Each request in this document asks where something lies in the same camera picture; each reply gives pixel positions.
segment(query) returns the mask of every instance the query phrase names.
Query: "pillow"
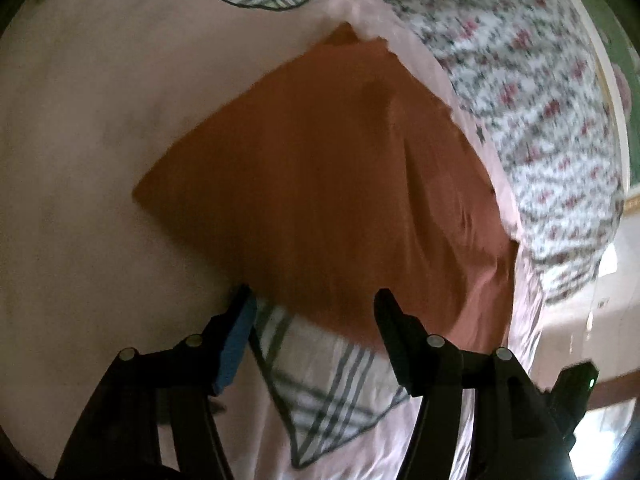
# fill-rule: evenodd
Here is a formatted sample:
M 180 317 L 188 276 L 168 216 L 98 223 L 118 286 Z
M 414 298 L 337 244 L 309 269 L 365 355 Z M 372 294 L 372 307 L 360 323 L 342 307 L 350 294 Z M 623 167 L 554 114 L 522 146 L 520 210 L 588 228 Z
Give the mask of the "pillow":
M 381 287 L 429 332 L 491 351 L 517 245 L 450 110 L 349 25 L 176 142 L 134 198 L 230 279 L 383 349 Z

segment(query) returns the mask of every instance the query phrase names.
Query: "floral pattern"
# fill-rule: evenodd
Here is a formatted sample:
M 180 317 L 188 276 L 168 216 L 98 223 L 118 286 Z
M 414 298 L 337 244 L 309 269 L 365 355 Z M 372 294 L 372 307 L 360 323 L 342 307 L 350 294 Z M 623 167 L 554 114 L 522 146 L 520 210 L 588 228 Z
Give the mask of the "floral pattern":
M 513 186 L 547 301 L 596 275 L 623 207 L 596 57 L 569 0 L 385 0 L 480 118 Z

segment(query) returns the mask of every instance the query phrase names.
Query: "mattress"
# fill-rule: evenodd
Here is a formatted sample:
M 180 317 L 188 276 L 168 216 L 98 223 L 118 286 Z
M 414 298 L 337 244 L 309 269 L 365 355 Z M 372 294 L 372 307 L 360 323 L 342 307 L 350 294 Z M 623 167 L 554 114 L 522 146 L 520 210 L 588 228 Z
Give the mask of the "mattress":
M 385 1 L 487 127 L 547 301 L 575 294 L 596 275 L 630 181 L 620 93 L 581 0 Z
M 172 346 L 225 306 L 224 277 L 164 237 L 132 202 L 133 186 L 181 134 L 337 23 L 347 20 L 363 38 L 387 38 L 414 76 L 452 107 L 492 178 L 505 229 L 523 236 L 494 145 L 457 106 L 433 56 L 381 0 L 311 0 L 287 13 L 217 0 L 138 2 L 31 1 L 0 40 L 0 344 L 1 354 L 12 356 L 2 362 L 0 423 L 49 476 L 121 348 Z M 100 27 L 89 26 L 97 21 Z M 509 345 L 529 368 L 542 292 L 524 246 L 516 266 Z M 339 348 L 336 336 L 306 329 Z M 388 361 L 377 359 L 371 395 L 395 381 Z M 251 353 L 222 402 L 226 413 L 217 424 L 236 478 L 335 478 L 345 471 L 391 478 L 419 399 L 398 403 L 357 438 L 298 468 Z M 471 407 L 468 393 L 454 478 L 468 455 Z M 170 436 L 161 435 L 169 453 Z

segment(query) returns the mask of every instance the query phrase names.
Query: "pink fabric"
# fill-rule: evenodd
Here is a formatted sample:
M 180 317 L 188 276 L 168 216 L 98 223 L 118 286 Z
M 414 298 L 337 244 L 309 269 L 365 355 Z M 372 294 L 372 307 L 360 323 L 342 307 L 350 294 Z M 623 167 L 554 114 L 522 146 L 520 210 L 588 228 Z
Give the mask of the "pink fabric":
M 433 56 L 381 0 L 312 0 L 287 12 L 216 0 L 46 0 L 24 6 L 0 39 L 0 424 L 43 473 L 53 475 L 121 348 L 172 346 L 225 306 L 225 280 L 171 244 L 130 190 L 185 131 L 345 20 L 364 39 L 387 38 L 419 80 L 455 105 Z M 452 114 L 521 241 L 495 149 L 481 145 L 471 117 L 457 107 Z M 510 346 L 528 367 L 541 303 L 524 245 Z M 345 470 L 391 478 L 417 413 L 415 402 L 405 404 L 295 472 L 251 359 L 224 401 L 220 431 L 238 480 L 328 479 Z M 468 451 L 469 409 L 454 478 Z

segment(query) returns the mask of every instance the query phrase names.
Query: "bed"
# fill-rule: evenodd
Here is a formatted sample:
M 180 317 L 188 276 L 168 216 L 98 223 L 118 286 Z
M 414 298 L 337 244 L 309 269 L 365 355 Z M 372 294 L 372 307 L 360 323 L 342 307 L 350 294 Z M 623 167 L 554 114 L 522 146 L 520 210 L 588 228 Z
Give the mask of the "bed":
M 494 10 L 489 0 L 277 0 L 299 16 L 300 36 L 286 42 L 286 12 L 264 10 L 271 4 L 263 0 L 232 3 L 30 0 L 0 40 L 0 344 L 3 356 L 19 349 L 14 363 L 2 364 L 0 420 L 46 474 L 120 348 L 164 348 L 224 308 L 227 280 L 159 234 L 130 200 L 136 179 L 185 130 L 340 21 L 389 40 L 452 108 L 487 169 L 502 225 L 520 243 L 508 346 L 526 369 L 545 297 L 586 283 L 614 235 L 622 107 L 578 2 L 503 1 Z M 247 5 L 263 10 L 248 13 Z M 211 9 L 225 16 L 224 28 L 210 30 Z M 514 16 L 541 28 L 497 36 Z M 566 28 L 549 21 L 558 16 Z M 241 26 L 253 31 L 251 42 Z M 562 56 L 560 37 L 570 46 Z M 545 49 L 558 52 L 553 70 L 566 73 L 555 87 L 540 86 L 550 78 Z M 223 66 L 211 51 L 247 62 Z M 513 80 L 517 73 L 525 77 Z M 580 106 L 561 102 L 563 91 Z M 342 361 L 362 383 L 357 396 L 346 378 L 336 382 Z M 236 478 L 393 478 L 419 399 L 406 398 L 384 356 L 287 306 L 263 304 L 258 342 L 222 402 L 217 424 Z M 344 429 L 332 430 L 332 420 Z M 452 478 L 464 475 L 471 424 L 467 394 Z M 166 431 L 159 428 L 171 463 Z

